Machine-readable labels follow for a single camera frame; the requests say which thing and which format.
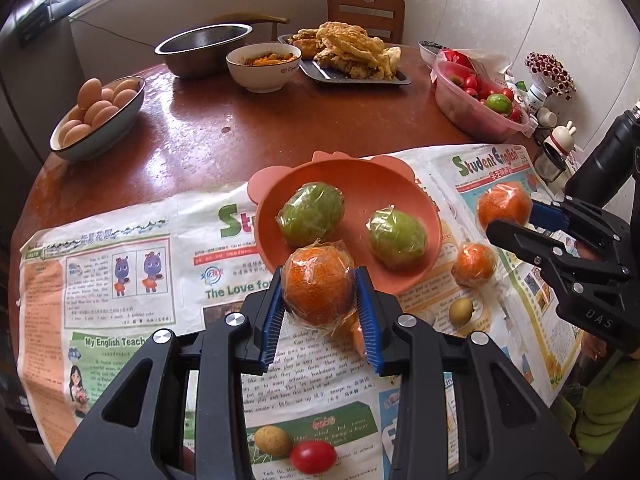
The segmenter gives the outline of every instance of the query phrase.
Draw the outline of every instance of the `wooden table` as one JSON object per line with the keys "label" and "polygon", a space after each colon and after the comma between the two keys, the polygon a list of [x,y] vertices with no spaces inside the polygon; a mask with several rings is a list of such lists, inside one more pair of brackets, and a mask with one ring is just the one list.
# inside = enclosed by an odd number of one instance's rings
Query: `wooden table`
{"label": "wooden table", "polygon": [[[302,71],[281,91],[251,94],[228,73],[182,81],[165,65],[141,73],[145,103],[125,139],[94,160],[49,155],[11,243],[9,315],[18,354],[20,247],[40,229],[74,222],[205,184],[244,182],[265,166],[296,166],[315,150],[366,156],[473,139],[440,112],[430,70],[404,46],[400,68],[412,84],[334,86]],[[534,149],[517,136],[510,142]]]}

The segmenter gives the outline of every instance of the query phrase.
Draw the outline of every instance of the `cartoon hippo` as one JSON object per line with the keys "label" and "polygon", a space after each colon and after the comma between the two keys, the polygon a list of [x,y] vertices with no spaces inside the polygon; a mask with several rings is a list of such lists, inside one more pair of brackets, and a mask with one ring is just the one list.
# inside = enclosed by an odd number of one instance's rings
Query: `cartoon hippo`
{"label": "cartoon hippo", "polygon": [[127,277],[129,275],[128,259],[128,256],[125,256],[124,259],[116,258],[114,274],[118,281],[113,284],[113,288],[116,289],[116,294],[118,296],[124,296],[124,284],[129,283],[129,279]]}
{"label": "cartoon hippo", "polygon": [[149,292],[156,291],[157,282],[156,280],[162,280],[162,274],[160,271],[162,270],[162,261],[160,261],[160,253],[154,254],[151,251],[148,254],[145,254],[145,274],[146,278],[142,280],[142,285],[145,287],[145,290]]}

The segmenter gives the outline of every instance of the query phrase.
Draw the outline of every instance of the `wooden chair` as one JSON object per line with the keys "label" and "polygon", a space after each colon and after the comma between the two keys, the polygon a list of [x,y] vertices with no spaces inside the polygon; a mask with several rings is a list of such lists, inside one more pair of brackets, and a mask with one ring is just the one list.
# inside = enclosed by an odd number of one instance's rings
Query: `wooden chair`
{"label": "wooden chair", "polygon": [[[386,10],[392,12],[392,18],[386,18],[368,12],[361,14],[348,10],[340,10],[340,6],[360,7],[370,10]],[[330,22],[344,22],[359,25],[362,28],[388,30],[389,38],[382,38],[387,43],[402,43],[404,31],[404,0],[326,0],[327,15]]]}
{"label": "wooden chair", "polygon": [[243,23],[244,25],[254,25],[255,23],[271,23],[271,41],[278,40],[278,24],[289,25],[291,18],[278,18],[277,16],[268,16],[267,14],[259,14],[258,12],[232,12],[230,14],[222,14],[217,16],[210,23]]}

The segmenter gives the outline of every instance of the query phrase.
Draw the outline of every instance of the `baking tray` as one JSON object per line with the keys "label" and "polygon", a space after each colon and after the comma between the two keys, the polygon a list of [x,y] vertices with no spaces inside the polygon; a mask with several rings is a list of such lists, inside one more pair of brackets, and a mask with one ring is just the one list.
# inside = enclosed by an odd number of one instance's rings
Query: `baking tray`
{"label": "baking tray", "polygon": [[[293,34],[283,34],[278,36],[280,43],[287,43],[287,40]],[[333,68],[320,68],[318,63],[312,59],[303,59],[300,61],[300,68],[311,79],[321,83],[334,84],[367,84],[367,85],[408,85],[411,78],[400,70],[396,70],[396,77],[393,79],[351,79],[346,74]]]}

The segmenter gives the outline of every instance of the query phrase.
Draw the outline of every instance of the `pink plastic container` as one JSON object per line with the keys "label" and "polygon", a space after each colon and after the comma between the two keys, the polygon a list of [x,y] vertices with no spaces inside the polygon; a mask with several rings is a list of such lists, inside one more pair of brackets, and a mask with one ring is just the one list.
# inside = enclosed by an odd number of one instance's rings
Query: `pink plastic container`
{"label": "pink plastic container", "polygon": [[[440,110],[449,121],[473,138],[481,142],[504,142],[516,132],[529,131],[529,116],[524,110],[522,123],[515,123],[480,104],[449,80],[452,75],[457,75],[464,81],[474,73],[472,70],[457,63],[439,61],[433,66],[433,73],[437,78],[436,102]],[[492,81],[486,84],[497,92],[502,90]]]}

